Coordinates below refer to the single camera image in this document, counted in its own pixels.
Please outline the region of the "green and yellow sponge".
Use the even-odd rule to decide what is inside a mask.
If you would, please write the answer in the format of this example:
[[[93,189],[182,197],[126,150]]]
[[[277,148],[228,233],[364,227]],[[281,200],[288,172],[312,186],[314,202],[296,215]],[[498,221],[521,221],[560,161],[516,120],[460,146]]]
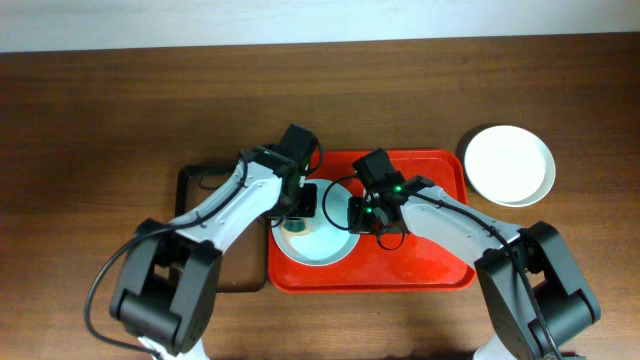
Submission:
[[[300,236],[309,232],[307,220],[305,218],[289,218],[282,225],[284,231]]]

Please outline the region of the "light blue plate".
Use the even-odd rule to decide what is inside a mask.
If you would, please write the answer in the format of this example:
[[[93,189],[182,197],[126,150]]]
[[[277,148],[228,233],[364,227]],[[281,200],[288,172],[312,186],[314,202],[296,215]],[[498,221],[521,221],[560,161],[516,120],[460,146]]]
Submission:
[[[271,234],[277,247],[290,260],[306,266],[328,266],[349,255],[357,245],[360,236],[338,229],[327,220],[322,208],[322,199],[331,181],[310,179],[307,183],[314,183],[318,187],[315,215],[305,218],[309,232],[294,236],[283,230],[282,225],[285,220],[273,228]]]

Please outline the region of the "white plate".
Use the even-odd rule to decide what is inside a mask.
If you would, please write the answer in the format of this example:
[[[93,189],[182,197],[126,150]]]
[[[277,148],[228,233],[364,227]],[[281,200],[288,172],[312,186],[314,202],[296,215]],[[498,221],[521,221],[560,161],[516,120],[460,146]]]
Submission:
[[[512,125],[479,131],[463,151],[464,169],[472,187],[501,206],[502,187],[512,176],[548,163],[556,167],[549,147],[534,133]]]

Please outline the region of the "light green plate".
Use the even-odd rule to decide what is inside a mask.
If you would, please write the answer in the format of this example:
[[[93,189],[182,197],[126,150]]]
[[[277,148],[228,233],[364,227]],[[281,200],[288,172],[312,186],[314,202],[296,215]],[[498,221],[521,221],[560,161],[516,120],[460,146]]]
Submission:
[[[556,167],[546,164],[533,170],[516,173],[502,187],[499,202],[508,207],[531,206],[546,197],[554,186]]]

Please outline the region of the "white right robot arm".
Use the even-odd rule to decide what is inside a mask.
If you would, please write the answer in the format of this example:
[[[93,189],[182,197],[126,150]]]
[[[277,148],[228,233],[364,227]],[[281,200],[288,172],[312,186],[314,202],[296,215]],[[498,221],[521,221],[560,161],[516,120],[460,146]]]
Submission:
[[[475,358],[560,359],[561,345],[600,319],[594,291],[552,225],[496,220],[421,176],[357,178],[366,231],[392,227],[425,238],[476,273],[495,335]]]

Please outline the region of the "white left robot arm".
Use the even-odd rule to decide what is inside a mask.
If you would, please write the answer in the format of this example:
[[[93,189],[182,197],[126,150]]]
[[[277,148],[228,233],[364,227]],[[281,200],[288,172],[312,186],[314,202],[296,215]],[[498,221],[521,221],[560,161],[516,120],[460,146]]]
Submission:
[[[118,250],[125,259],[110,314],[155,359],[205,358],[202,335],[213,312],[222,258],[261,216],[285,217],[300,201],[315,148],[258,146],[229,178],[167,224],[145,220]]]

